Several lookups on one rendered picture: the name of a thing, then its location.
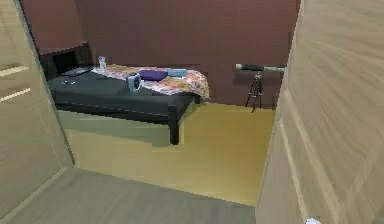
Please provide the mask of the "floral patterned blanket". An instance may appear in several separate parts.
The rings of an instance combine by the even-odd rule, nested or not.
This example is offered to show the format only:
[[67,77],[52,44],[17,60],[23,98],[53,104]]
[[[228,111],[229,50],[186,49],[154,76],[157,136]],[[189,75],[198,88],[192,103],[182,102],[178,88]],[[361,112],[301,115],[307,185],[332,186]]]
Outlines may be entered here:
[[[175,95],[186,92],[193,93],[204,100],[210,98],[210,90],[207,77],[196,70],[183,69],[183,74],[176,76],[170,73],[175,71],[174,68],[160,67],[128,67],[123,65],[112,64],[105,69],[94,67],[93,72],[119,80],[125,81],[132,73],[138,73],[141,76],[140,86],[165,95]],[[145,80],[145,72],[164,72],[165,77],[159,81]]]

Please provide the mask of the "purple pillow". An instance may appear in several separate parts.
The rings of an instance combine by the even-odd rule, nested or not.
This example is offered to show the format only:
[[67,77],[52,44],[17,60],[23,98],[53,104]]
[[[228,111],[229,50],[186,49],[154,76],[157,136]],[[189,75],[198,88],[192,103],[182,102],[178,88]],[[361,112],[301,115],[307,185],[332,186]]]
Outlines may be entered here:
[[168,73],[161,70],[141,70],[139,75],[145,81],[161,81],[167,77]]

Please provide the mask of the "telescope on black tripod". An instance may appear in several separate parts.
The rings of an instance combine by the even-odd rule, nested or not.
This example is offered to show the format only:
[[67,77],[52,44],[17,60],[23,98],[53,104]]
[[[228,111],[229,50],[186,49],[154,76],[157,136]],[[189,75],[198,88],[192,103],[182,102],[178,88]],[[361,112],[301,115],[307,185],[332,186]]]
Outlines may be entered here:
[[252,65],[252,64],[236,64],[235,67],[238,70],[243,71],[253,71],[255,75],[253,77],[250,90],[248,92],[248,97],[245,103],[245,106],[248,106],[249,101],[253,100],[252,103],[252,112],[255,112],[256,101],[259,101],[259,108],[262,108],[262,82],[263,82],[263,72],[279,72],[284,73],[285,67],[276,67],[276,66],[263,66],[263,65]]

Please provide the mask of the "black bed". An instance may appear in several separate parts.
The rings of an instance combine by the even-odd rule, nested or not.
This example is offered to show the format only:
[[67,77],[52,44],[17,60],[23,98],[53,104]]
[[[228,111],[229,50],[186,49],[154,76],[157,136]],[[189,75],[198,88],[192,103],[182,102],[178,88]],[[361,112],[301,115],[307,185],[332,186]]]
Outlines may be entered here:
[[[173,145],[179,143],[179,121],[191,103],[201,102],[200,96],[186,92],[165,95],[145,88],[130,92],[127,82],[92,70],[74,77],[59,76],[53,57],[69,51],[76,53],[81,65],[93,67],[87,42],[39,56],[58,110],[166,125],[169,127],[169,142]],[[64,80],[76,83],[62,84]]]

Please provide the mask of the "black laptop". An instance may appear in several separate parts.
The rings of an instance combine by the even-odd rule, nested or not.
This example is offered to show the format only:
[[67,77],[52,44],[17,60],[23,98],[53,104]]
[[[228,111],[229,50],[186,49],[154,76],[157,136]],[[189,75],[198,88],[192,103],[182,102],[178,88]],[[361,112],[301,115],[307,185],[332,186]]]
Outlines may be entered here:
[[53,61],[59,76],[74,77],[93,69],[92,66],[81,65],[74,51],[55,55]]

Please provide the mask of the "beige wooden room door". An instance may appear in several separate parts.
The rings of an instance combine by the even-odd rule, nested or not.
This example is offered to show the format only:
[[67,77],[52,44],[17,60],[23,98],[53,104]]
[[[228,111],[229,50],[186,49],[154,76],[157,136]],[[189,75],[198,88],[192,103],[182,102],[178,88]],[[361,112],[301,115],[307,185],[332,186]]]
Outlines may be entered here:
[[256,224],[384,224],[384,0],[301,0]]

